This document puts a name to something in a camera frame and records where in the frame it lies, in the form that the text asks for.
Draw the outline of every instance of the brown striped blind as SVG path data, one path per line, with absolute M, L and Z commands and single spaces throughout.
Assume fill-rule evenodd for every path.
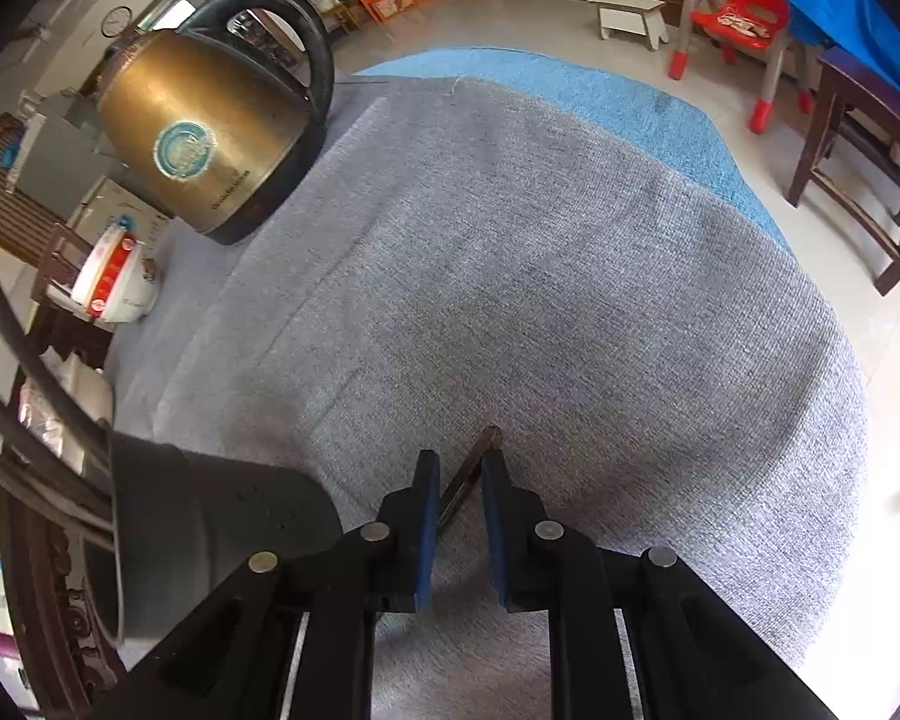
M 0 155 L 15 137 L 17 119 L 0 114 Z M 7 194 L 7 171 L 0 167 L 0 248 L 35 268 L 40 262 L 50 228 L 65 221 L 21 191 Z

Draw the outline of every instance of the clock face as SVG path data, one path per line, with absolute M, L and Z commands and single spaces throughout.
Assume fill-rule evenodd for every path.
M 130 19 L 133 18 L 133 11 L 126 5 L 115 7 L 107 13 L 100 23 L 100 31 L 103 37 L 117 37 L 129 25 Z

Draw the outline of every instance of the gold kettle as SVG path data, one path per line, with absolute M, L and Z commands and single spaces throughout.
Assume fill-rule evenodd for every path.
M 268 10 L 299 35 L 310 85 L 227 30 Z M 316 162 L 333 53 L 307 0 L 210 0 L 176 30 L 146 33 L 101 75 L 98 109 L 117 155 L 186 223 L 222 244 L 255 230 Z

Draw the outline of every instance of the kettle base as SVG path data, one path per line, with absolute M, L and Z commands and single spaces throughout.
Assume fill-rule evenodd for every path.
M 218 244 L 230 245 L 255 232 L 288 199 L 314 162 L 317 162 L 325 138 L 326 129 L 322 124 L 307 124 L 287 156 L 257 187 L 247 202 L 235 210 L 223 224 L 206 230 L 203 234 Z

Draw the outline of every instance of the gray tablecloth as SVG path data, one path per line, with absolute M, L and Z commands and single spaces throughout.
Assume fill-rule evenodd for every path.
M 477 432 L 552 517 L 669 543 L 791 664 L 839 581 L 864 388 L 793 257 L 629 143 L 489 83 L 338 84 L 327 146 L 250 240 L 182 223 L 107 369 L 117 428 L 313 474 L 344 528 Z M 375 717 L 546 717 L 545 618 L 508 616 L 479 501 L 427 613 L 378 637 Z

